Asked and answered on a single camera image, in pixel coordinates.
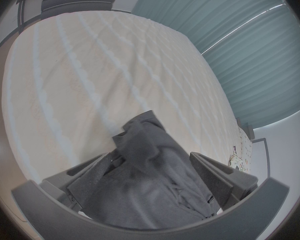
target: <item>green curtain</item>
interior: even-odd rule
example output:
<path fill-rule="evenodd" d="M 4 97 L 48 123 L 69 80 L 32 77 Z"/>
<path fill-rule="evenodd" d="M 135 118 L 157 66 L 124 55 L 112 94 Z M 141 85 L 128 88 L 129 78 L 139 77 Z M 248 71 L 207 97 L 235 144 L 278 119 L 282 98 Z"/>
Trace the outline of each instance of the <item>green curtain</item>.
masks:
<path fill-rule="evenodd" d="M 244 125 L 300 110 L 300 24 L 284 0 L 138 0 L 132 13 L 186 35 Z"/>

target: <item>bed sheet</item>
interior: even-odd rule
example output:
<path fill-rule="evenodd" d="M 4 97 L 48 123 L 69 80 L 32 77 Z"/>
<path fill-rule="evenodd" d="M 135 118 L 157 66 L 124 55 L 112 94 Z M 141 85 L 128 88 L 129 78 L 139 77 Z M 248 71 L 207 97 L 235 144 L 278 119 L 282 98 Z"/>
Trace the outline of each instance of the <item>bed sheet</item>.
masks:
<path fill-rule="evenodd" d="M 16 161 L 41 182 L 100 153 L 153 110 L 185 149 L 228 164 L 240 133 L 215 74 L 183 34 L 115 11 L 61 14 L 13 43 L 2 111 Z"/>

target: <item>teal curtain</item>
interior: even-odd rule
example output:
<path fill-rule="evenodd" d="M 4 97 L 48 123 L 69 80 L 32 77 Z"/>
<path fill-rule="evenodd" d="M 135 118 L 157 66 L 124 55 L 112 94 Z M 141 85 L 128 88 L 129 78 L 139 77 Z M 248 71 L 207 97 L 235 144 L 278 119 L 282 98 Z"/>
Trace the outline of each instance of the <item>teal curtain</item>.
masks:
<path fill-rule="evenodd" d="M 138 0 L 132 13 L 186 35 L 243 124 L 300 110 L 300 24 L 284 0 Z"/>

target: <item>striped bed sheet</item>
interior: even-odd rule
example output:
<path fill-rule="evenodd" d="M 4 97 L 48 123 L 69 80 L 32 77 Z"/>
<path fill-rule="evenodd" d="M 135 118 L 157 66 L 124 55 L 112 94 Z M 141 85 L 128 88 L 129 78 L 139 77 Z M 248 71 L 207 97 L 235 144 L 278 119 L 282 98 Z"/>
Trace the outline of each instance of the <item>striped bed sheet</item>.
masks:
<path fill-rule="evenodd" d="M 2 111 L 16 161 L 42 179 L 112 151 L 153 110 L 185 149 L 228 164 L 240 133 L 211 68 L 183 34 L 117 11 L 65 13 L 27 28 L 5 64 Z"/>

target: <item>beige bed sheet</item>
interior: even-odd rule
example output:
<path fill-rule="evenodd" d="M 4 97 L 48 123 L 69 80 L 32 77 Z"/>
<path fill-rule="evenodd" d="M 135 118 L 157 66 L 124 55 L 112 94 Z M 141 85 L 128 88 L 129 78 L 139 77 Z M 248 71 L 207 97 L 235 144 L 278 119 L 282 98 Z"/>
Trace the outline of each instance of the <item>beige bed sheet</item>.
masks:
<path fill-rule="evenodd" d="M 228 164 L 241 146 L 211 68 L 162 24 L 115 11 L 66 13 L 29 27 L 9 51 L 2 111 L 27 179 L 39 183 L 113 150 L 111 137 L 148 110 L 187 153 Z"/>

